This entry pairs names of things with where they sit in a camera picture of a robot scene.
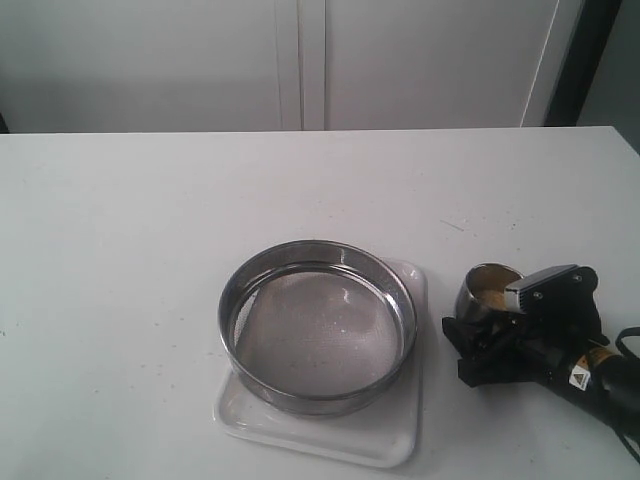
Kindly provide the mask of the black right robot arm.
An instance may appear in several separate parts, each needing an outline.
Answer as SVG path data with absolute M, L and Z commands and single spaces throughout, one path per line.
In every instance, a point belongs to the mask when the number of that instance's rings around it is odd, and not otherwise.
M 536 383 L 611 427 L 625 445 L 639 441 L 639 361 L 614 353 L 576 325 L 493 312 L 479 322 L 442 319 L 469 387 Z

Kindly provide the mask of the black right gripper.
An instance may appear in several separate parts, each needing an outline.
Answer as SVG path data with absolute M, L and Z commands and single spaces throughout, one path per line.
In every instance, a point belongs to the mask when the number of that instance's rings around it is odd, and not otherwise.
M 610 408 L 607 364 L 613 353 L 599 313 L 546 316 L 502 312 L 479 323 L 443 317 L 444 336 L 461 356 L 458 378 L 469 387 L 532 382 L 580 408 Z

